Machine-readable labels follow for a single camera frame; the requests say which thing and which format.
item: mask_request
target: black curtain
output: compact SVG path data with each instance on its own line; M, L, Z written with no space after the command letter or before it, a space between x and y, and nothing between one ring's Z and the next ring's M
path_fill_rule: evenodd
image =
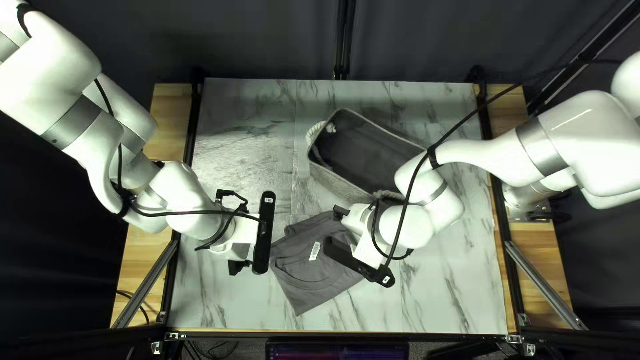
M154 83L330 79L337 0L33 0L148 106Z
M462 82L482 65L514 83L570 61L627 2L358 1L351 79Z
M3 341L109 327L127 224L75 160L2 113L0 138Z

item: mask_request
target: marble surface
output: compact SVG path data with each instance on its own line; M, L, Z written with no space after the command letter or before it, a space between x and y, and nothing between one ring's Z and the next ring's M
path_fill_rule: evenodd
M250 211L257 211L264 190L274 191L276 241L287 224L349 205L310 177L306 159L305 133L335 109L350 108L428 146L474 106L469 84L207 79L193 169L209 195L235 189L249 199ZM478 120L452 135L459 137L479 139ZM272 272L231 277L225 260L193 251L196 243L183 238L170 325L505 334L486 172L465 164L439 171L465 214L426 247L391 263L395 286L361 281L294 316Z

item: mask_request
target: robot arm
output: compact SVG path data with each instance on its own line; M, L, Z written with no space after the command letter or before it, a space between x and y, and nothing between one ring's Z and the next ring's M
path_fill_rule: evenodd
M107 210L150 233L169 225L203 243L215 239L210 250L230 260L244 261L257 238L270 242L255 218L238 220L211 200L186 164L152 163L142 148L156 121L101 74L86 45L24 1L0 1L0 61L0 110L77 160Z
M445 142L435 150L437 160L477 165L512 188L556 192L577 184L592 204L598 198L615 197L609 205L631 201L640 189L639 84L636 53L616 71L612 94L583 92L493 140ZM414 169L423 155L401 170ZM427 161L419 173L430 170Z
M437 162L470 163L493 173L505 184L507 202L518 208L576 185L598 209L640 199L639 84L640 53L636 53L616 71L612 94L583 92L493 140L444 142L435 149ZM396 172L396 186L403 195L425 154ZM411 249L425 246L463 213L459 198L430 161L418 169L409 203L398 245ZM371 250L371 210L363 205L352 206L355 212L342 222L361 236L353 256L377 267L386 259ZM395 238L401 208L384 209L374 227L375 239L385 250Z

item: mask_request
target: barcode label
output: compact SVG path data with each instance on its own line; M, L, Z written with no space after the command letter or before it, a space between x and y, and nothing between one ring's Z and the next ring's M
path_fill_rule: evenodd
M320 252L320 243L316 241L314 243L314 247L311 249L311 255L309 256L309 261L315 260L318 257L318 252Z

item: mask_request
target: gray fabric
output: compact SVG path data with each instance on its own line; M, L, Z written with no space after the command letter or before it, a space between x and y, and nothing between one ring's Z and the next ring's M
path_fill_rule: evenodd
M285 237L271 246L269 266L276 275L296 316L334 298L363 277L325 256L322 244L327 236L344 245L353 241L350 232L333 212L318 214L284 229ZM309 260L315 242L321 244L315 260Z

